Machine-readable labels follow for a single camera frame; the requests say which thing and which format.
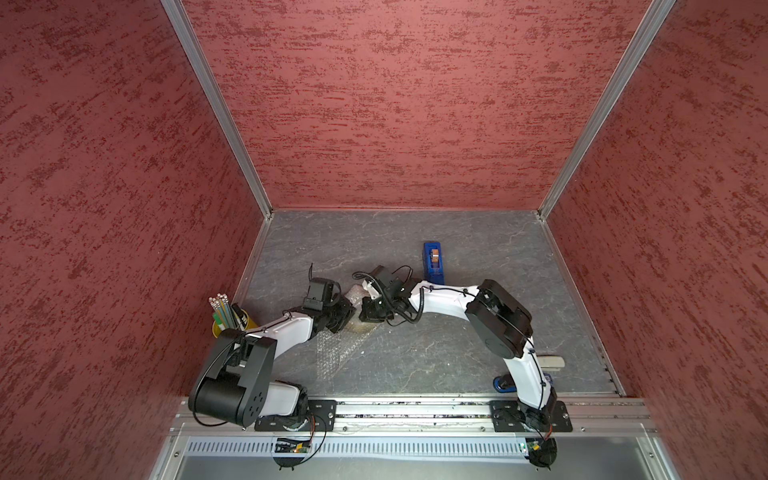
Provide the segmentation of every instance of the vented metal panel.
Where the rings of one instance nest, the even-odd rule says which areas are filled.
[[[314,440],[317,448],[322,436]],[[187,456],[303,457],[274,453],[275,438],[191,437]],[[526,462],[525,440],[519,437],[429,438],[429,437],[328,437],[316,457],[408,458],[412,460],[482,460],[483,462]]]

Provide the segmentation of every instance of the red textured wall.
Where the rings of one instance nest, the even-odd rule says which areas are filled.
[[[649,1],[184,4],[275,206],[535,209]]]
[[[683,477],[768,476],[768,3],[678,0],[550,217]]]
[[[260,213],[160,2],[0,39],[0,477],[143,479]]]

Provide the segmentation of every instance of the black mounting plate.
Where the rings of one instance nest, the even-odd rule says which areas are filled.
[[[504,419],[498,417],[498,411],[504,409],[518,409],[518,403],[516,400],[491,400],[488,402],[491,407],[491,418],[493,419],[493,429],[495,432],[530,432],[530,429],[525,428],[520,422],[506,422]],[[554,404],[554,411],[552,413],[552,432],[573,432],[574,426],[571,424],[571,418],[568,416],[568,411],[565,409],[563,402],[557,401]]]
[[[325,420],[326,424],[320,420],[315,420],[316,432],[328,432],[333,431],[333,423],[336,421],[336,400],[310,400],[310,413],[316,417],[320,417]],[[283,421],[286,417],[280,415],[269,415],[266,417],[259,417],[256,419],[256,423],[253,424],[253,429],[257,432],[278,432],[278,433],[293,433],[293,432],[308,432],[310,430],[310,423],[305,422],[304,425],[296,430],[289,430],[283,426]]]

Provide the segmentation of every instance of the blue object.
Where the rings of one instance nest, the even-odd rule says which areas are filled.
[[[440,242],[424,243],[422,259],[424,260],[424,280],[437,285],[445,285],[445,277],[442,274]]]
[[[514,385],[511,386],[511,387],[508,387],[506,389],[503,389],[498,384],[498,381],[501,380],[501,379],[502,378],[500,376],[497,376],[496,378],[493,379],[493,388],[496,389],[497,392],[499,392],[499,393],[513,393],[513,392],[517,392],[518,391],[518,387],[516,387]]]

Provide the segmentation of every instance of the bubble wrap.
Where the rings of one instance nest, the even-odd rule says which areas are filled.
[[[362,285],[353,285],[344,296],[355,307],[352,318],[341,332],[331,333],[329,330],[323,330],[317,334],[317,375],[321,380],[331,380],[373,330],[381,325],[360,321],[362,298],[370,296]]]

